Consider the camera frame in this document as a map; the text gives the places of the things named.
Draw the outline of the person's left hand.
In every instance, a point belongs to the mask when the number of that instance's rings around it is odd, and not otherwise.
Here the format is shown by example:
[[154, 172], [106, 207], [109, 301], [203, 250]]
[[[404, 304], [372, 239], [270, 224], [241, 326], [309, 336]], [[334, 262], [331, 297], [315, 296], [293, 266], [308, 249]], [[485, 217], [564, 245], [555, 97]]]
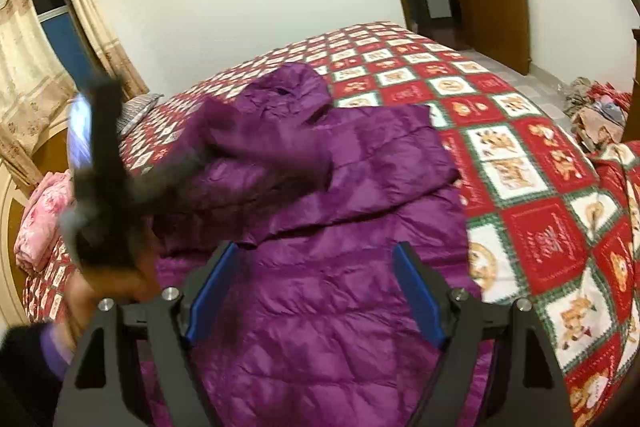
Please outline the person's left hand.
[[64, 321], [56, 325], [56, 339], [74, 351], [85, 328], [98, 310], [99, 302], [111, 298], [122, 303], [150, 300], [160, 294], [155, 271], [155, 235], [144, 232], [141, 251], [134, 269], [77, 269], [65, 286]]

